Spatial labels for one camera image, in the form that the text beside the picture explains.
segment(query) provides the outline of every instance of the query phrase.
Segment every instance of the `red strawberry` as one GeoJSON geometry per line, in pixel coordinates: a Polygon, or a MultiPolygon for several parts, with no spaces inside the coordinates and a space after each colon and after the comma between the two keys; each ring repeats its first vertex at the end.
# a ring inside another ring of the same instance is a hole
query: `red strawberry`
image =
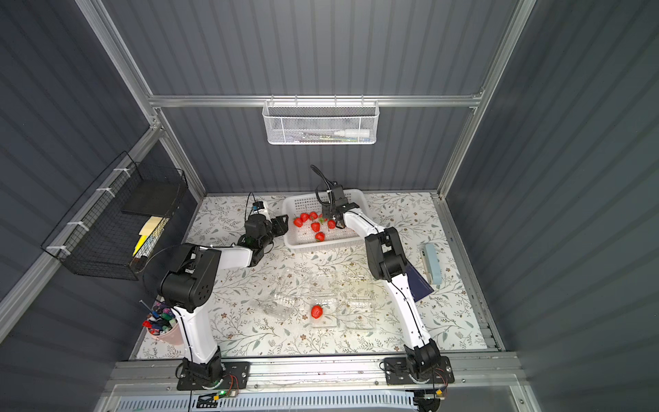
{"type": "Polygon", "coordinates": [[[311,317],[313,319],[318,319],[321,316],[323,316],[323,308],[320,305],[311,308],[311,317]]]}

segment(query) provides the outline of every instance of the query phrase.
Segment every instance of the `zip tie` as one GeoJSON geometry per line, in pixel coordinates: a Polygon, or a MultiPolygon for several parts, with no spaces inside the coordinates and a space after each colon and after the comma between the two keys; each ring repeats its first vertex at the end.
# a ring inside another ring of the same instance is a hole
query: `zip tie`
{"type": "Polygon", "coordinates": [[[128,171],[128,168],[127,168],[127,167],[123,167],[123,168],[119,168],[119,169],[113,169],[113,170],[115,170],[115,171],[117,171],[117,170],[119,170],[119,171],[124,171],[124,172],[126,172],[126,174],[128,175],[128,177],[130,177],[130,172],[128,171]]]}
{"type": "Polygon", "coordinates": [[[115,197],[115,194],[112,193],[112,188],[109,188],[109,187],[100,187],[100,188],[96,189],[96,191],[97,192],[98,191],[105,191],[105,192],[108,192],[112,197],[115,197]]]}
{"type": "Polygon", "coordinates": [[[67,250],[66,246],[46,246],[46,249],[55,249],[63,251],[67,256],[71,255],[71,252],[67,250]]]}
{"type": "Polygon", "coordinates": [[[87,225],[85,225],[82,220],[81,221],[70,221],[69,223],[67,223],[67,225],[78,225],[81,228],[83,228],[85,230],[85,232],[89,232],[89,227],[87,227],[87,225]]]}

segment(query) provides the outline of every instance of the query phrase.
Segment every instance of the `wire basket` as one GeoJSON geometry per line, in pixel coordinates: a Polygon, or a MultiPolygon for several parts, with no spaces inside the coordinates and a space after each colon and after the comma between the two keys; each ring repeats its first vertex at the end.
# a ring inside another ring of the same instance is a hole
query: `wire basket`
{"type": "Polygon", "coordinates": [[[378,102],[305,106],[268,100],[263,105],[270,144],[373,144],[379,117],[378,102]]]}
{"type": "Polygon", "coordinates": [[[97,189],[100,196],[81,218],[67,222],[69,210],[46,237],[42,250],[76,275],[137,280],[187,187],[180,169],[131,162],[107,187],[97,189]],[[122,209],[145,184],[167,188],[168,195],[161,202],[162,219],[139,245],[140,230],[151,216],[122,209]],[[57,234],[60,227],[64,230],[57,234]]]}

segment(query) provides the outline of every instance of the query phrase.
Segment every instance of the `black wire basket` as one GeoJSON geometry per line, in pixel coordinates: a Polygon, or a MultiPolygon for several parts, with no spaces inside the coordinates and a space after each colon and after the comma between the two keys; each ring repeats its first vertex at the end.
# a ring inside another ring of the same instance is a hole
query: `black wire basket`
{"type": "Polygon", "coordinates": [[[96,189],[100,195],[86,213],[69,210],[42,243],[76,275],[137,280],[188,189],[185,173],[173,167],[131,162],[117,172],[106,188],[96,189]],[[152,216],[157,224],[141,239],[152,216]]]}

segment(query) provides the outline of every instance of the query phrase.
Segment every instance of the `mounting plate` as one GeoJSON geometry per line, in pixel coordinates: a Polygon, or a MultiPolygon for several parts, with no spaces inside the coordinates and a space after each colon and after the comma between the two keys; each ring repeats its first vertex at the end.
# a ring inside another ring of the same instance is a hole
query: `mounting plate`
{"type": "MultiPolygon", "coordinates": [[[[414,385],[415,382],[407,372],[407,360],[405,357],[384,358],[384,370],[391,372],[386,373],[387,385],[414,385]]],[[[446,356],[440,357],[440,370],[435,370],[435,383],[441,383],[442,377],[447,383],[454,383],[453,368],[451,361],[446,356]]]]}
{"type": "MultiPolygon", "coordinates": [[[[238,379],[238,389],[245,389],[247,387],[247,379],[249,378],[249,362],[222,362],[224,365],[224,373],[232,374],[238,379]]],[[[203,386],[203,382],[197,381],[194,375],[187,374],[186,376],[179,379],[179,383],[176,385],[177,390],[206,390],[203,386]]],[[[228,390],[231,387],[231,379],[224,378],[216,389],[228,390]]]]}

